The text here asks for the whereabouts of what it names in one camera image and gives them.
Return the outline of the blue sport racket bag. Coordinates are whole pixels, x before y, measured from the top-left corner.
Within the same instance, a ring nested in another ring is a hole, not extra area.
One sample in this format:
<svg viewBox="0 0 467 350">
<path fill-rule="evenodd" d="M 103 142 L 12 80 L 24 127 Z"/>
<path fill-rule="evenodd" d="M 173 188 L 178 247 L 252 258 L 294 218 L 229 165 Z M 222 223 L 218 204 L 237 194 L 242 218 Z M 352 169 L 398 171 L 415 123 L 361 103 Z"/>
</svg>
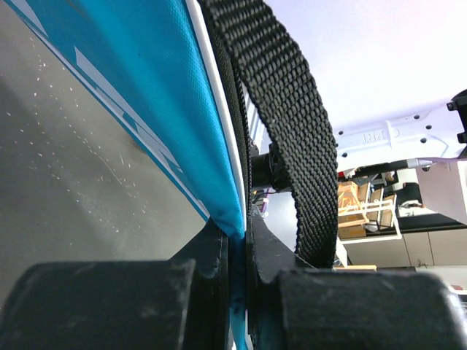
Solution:
<svg viewBox="0 0 467 350">
<path fill-rule="evenodd" d="M 7 5 L 227 236 L 228 344 L 254 348 L 250 219 L 313 268 L 336 251 L 336 142 L 296 41 L 263 1 Z"/>
</svg>

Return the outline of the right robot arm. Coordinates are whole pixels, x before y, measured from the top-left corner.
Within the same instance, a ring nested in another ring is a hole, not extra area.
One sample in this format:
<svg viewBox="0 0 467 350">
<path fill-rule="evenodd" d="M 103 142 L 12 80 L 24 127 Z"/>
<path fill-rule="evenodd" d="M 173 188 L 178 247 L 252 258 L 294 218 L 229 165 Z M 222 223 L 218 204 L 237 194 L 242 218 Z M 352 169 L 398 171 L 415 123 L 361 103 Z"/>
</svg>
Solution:
<svg viewBox="0 0 467 350">
<path fill-rule="evenodd" d="M 337 172 L 424 167 L 466 159 L 466 91 L 432 109 L 337 131 Z"/>
</svg>

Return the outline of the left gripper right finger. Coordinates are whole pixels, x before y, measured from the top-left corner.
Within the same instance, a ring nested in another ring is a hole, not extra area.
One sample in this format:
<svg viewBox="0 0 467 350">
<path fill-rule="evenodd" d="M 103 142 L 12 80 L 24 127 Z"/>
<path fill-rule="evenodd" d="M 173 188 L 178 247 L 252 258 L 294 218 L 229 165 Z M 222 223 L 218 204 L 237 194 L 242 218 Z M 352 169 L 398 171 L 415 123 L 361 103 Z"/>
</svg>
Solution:
<svg viewBox="0 0 467 350">
<path fill-rule="evenodd" d="M 439 278 L 306 264 L 266 226 L 247 231 L 248 330 L 255 349 L 464 349 L 466 315 Z"/>
</svg>

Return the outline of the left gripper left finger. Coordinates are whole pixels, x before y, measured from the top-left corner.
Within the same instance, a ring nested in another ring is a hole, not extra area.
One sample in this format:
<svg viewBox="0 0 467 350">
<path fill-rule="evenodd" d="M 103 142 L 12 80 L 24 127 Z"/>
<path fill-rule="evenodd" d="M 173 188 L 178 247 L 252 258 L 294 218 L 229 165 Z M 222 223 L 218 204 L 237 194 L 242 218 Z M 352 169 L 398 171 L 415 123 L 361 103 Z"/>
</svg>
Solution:
<svg viewBox="0 0 467 350">
<path fill-rule="evenodd" d="M 205 224 L 169 260 L 49 262 L 1 311 L 3 349 L 225 349 L 228 239 Z"/>
</svg>

